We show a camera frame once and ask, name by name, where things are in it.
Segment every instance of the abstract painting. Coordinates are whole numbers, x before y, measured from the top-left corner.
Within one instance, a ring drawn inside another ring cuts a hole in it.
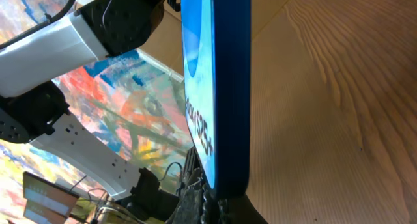
[[[66,0],[0,0],[0,43],[56,14]],[[185,119],[184,83],[140,50],[87,64],[57,77],[70,110],[99,140],[158,178],[174,161],[184,163],[192,147]],[[0,223],[32,223],[23,217],[22,173],[75,184],[84,174],[61,158],[27,145],[0,141]],[[161,188],[175,192],[179,169]],[[85,179],[80,188],[101,186]]]

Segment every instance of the wood grain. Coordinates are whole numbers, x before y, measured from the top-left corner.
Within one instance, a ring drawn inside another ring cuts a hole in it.
[[[417,0],[290,0],[253,39],[270,223],[417,223]]]

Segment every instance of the screen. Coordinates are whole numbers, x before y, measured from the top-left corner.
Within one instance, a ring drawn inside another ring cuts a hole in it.
[[[186,117],[207,182],[214,187],[214,63],[212,0],[181,0]]]
[[[23,216],[39,224],[60,224],[66,220],[64,216],[33,201],[27,201]]]
[[[65,217],[71,213],[79,198],[28,172],[23,174],[23,197]]]

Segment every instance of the mural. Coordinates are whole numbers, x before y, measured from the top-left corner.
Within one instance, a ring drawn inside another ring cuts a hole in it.
[[[0,43],[44,21],[45,13],[56,14],[65,3],[0,0]],[[86,129],[123,158],[160,178],[171,162],[184,163],[186,151],[192,147],[184,116],[184,84],[139,50],[88,64],[53,82]],[[22,217],[24,171],[72,184],[84,176],[62,159],[31,145],[0,141],[0,223],[32,223]],[[162,189],[174,192],[178,174],[179,169],[173,167]],[[79,187],[87,191],[100,185],[87,177]]]

